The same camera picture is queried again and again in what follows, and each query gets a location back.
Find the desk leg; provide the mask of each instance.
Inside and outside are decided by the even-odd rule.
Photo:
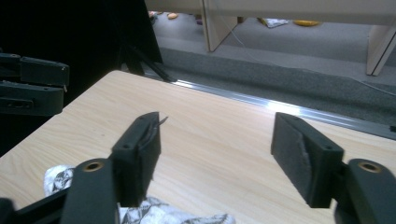
[[[236,26],[237,17],[221,16],[218,6],[211,0],[202,1],[202,15],[206,49],[214,51],[230,33],[230,29]]]
[[[373,26],[369,36],[367,75],[379,75],[395,46],[396,26]]]

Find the floor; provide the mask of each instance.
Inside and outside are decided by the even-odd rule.
[[[365,73],[370,25],[323,22],[302,27],[290,21],[270,29],[256,18],[247,18],[214,52],[206,51],[203,26],[196,24],[193,15],[179,14],[168,20],[163,13],[153,27],[160,48],[396,86],[396,50],[379,76]]]

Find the crumpled cloth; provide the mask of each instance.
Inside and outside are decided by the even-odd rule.
[[[74,167],[58,165],[47,170],[44,176],[44,192],[50,196],[70,187]],[[147,197],[139,207],[119,207],[122,224],[234,224],[235,219],[229,214],[213,217],[197,217],[154,197]]]

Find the yellow object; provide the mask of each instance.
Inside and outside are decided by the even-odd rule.
[[[294,23],[301,26],[316,26],[320,21],[294,21]]]
[[[174,13],[174,12],[168,13],[168,19],[169,20],[176,19],[177,17],[178,17],[177,13]]]

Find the wooden table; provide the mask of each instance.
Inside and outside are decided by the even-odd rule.
[[[51,166],[106,158],[140,115],[160,112],[163,153],[148,194],[197,216],[237,223],[334,223],[311,209],[270,153],[275,111],[112,72],[0,159],[0,197],[18,208],[44,197]],[[396,174],[395,142],[308,120],[346,150]]]

